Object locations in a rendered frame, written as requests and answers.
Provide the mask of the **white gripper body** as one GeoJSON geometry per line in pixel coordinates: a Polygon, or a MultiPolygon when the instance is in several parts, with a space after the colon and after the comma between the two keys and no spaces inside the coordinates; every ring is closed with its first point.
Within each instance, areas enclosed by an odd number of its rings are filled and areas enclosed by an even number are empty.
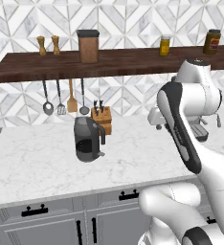
{"type": "Polygon", "coordinates": [[[155,105],[152,107],[148,113],[147,120],[151,125],[163,125],[166,123],[165,118],[163,117],[159,107],[155,105]]]}

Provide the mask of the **grey coffee machine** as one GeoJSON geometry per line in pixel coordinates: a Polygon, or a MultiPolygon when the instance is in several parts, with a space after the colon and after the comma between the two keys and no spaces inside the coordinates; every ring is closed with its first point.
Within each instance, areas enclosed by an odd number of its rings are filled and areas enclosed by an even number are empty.
{"type": "Polygon", "coordinates": [[[203,117],[188,117],[188,122],[196,140],[200,143],[206,142],[209,138],[209,132],[205,129],[205,125],[208,123],[203,119],[203,117]]]}

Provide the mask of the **wooden knife block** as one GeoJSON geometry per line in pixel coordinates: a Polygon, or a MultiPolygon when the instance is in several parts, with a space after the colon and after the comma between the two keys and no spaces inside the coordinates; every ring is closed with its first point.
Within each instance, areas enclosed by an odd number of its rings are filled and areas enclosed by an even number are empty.
{"type": "Polygon", "coordinates": [[[112,116],[109,106],[104,106],[102,100],[95,100],[91,108],[91,118],[101,125],[106,135],[112,133],[112,116]]]}

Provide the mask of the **yellow jar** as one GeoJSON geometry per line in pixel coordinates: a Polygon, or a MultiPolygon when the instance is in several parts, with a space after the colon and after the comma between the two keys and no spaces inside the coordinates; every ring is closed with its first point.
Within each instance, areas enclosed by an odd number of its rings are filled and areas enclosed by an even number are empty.
{"type": "Polygon", "coordinates": [[[169,35],[162,35],[160,41],[160,55],[166,56],[169,52],[169,42],[170,36],[169,35]]]}

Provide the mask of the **grey hanging spoon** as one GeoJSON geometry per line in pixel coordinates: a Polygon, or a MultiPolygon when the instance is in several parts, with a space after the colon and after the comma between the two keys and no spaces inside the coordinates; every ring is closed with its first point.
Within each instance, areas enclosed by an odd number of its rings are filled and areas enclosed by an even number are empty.
{"type": "Polygon", "coordinates": [[[80,79],[81,80],[81,93],[82,93],[82,107],[79,109],[79,112],[82,115],[87,115],[89,113],[89,108],[87,106],[85,106],[84,104],[84,84],[83,84],[83,78],[80,79]]]}

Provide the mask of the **black electric kettle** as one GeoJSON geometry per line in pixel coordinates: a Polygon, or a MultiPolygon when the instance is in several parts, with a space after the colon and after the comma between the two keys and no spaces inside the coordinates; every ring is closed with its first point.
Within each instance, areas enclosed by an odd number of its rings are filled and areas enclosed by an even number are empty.
{"type": "Polygon", "coordinates": [[[105,130],[92,118],[75,118],[74,135],[76,154],[80,161],[89,163],[104,156],[100,145],[105,144],[105,130]]]}

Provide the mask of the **wooden spatula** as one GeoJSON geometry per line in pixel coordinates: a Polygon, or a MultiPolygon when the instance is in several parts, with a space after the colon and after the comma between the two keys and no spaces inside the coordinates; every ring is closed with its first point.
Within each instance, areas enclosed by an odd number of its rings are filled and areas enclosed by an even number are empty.
{"type": "Polygon", "coordinates": [[[69,88],[70,88],[70,98],[67,100],[67,110],[68,112],[77,112],[78,101],[74,98],[73,95],[73,82],[71,79],[69,79],[69,88]]]}

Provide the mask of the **grey drawer front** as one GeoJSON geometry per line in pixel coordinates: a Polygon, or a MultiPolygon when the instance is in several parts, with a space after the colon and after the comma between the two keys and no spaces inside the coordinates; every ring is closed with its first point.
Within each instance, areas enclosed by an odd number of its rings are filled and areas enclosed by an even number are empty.
{"type": "Polygon", "coordinates": [[[100,193],[98,195],[98,206],[99,207],[109,207],[109,206],[115,206],[120,204],[126,204],[126,203],[134,203],[138,201],[138,198],[130,199],[130,200],[119,200],[119,195],[123,191],[125,194],[131,193],[133,190],[136,190],[140,193],[139,189],[120,189],[120,190],[113,190],[105,193],[100,193]]]}
{"type": "Polygon", "coordinates": [[[32,204],[28,203],[28,204],[23,204],[21,206],[0,209],[0,220],[2,224],[7,224],[7,223],[13,223],[17,221],[37,219],[40,217],[48,217],[54,214],[63,214],[66,212],[73,212],[73,211],[74,211],[74,207],[73,207],[72,199],[70,198],[57,199],[51,201],[41,201],[32,204]],[[30,206],[33,210],[35,210],[35,209],[39,209],[41,204],[44,204],[49,209],[48,213],[27,216],[27,217],[21,216],[21,212],[24,211],[28,206],[30,206]]]}

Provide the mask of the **amber jar with red label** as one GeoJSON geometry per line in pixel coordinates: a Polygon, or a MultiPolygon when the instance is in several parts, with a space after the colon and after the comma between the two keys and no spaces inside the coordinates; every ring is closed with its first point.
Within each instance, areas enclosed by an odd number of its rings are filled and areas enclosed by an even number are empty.
{"type": "Polygon", "coordinates": [[[203,47],[203,53],[205,55],[214,55],[217,52],[220,36],[220,30],[210,29],[208,31],[203,47]]]}

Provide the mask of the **grey slotted spatula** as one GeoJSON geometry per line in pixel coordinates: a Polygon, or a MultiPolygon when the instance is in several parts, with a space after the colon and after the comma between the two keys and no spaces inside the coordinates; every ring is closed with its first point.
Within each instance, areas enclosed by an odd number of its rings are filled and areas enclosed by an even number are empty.
{"type": "Polygon", "coordinates": [[[61,93],[60,93],[60,86],[59,86],[59,80],[56,81],[56,89],[57,89],[57,95],[58,99],[60,100],[58,106],[57,106],[57,114],[58,115],[65,115],[66,114],[66,107],[61,101],[61,93]]]}

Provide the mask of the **brown canister with black lid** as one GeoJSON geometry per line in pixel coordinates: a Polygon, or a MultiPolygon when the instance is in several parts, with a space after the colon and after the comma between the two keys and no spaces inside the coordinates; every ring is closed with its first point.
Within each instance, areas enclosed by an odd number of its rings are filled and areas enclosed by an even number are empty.
{"type": "Polygon", "coordinates": [[[99,60],[98,30],[77,30],[78,50],[81,63],[97,63],[99,60]]]}

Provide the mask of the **grey cupboard door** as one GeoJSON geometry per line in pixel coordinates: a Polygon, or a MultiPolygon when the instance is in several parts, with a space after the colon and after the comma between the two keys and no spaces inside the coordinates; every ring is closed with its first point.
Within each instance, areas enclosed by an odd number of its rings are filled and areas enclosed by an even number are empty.
{"type": "Polygon", "coordinates": [[[89,245],[138,245],[149,228],[150,217],[136,203],[86,212],[89,245]],[[92,221],[97,221],[97,244],[93,242],[92,221]]]}
{"type": "Polygon", "coordinates": [[[80,220],[82,245],[87,245],[83,212],[14,222],[0,226],[0,245],[78,245],[80,220]]]}

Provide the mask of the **wooden pepper mill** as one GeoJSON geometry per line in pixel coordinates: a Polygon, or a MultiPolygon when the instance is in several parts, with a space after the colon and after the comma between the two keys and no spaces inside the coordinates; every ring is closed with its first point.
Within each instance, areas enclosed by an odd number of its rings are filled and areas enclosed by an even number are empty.
{"type": "Polygon", "coordinates": [[[59,47],[58,47],[59,37],[56,36],[56,35],[53,35],[51,37],[51,39],[52,39],[53,44],[54,44],[54,55],[59,55],[59,53],[60,53],[60,50],[59,50],[59,47]]]}
{"type": "Polygon", "coordinates": [[[38,36],[36,39],[37,39],[37,42],[39,44],[39,54],[41,56],[45,56],[46,55],[46,49],[44,47],[44,41],[45,41],[44,36],[38,36]]]}

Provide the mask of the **dark wooden wall shelf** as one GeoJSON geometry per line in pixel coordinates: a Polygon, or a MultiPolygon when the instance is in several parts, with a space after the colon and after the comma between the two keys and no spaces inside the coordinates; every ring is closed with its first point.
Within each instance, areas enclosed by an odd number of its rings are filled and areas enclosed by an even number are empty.
{"type": "Polygon", "coordinates": [[[160,56],[157,48],[100,50],[95,64],[83,64],[77,51],[45,56],[8,53],[0,62],[0,83],[175,73],[187,58],[200,58],[214,70],[224,70],[224,45],[214,55],[205,55],[200,46],[172,47],[167,56],[160,56]]]}

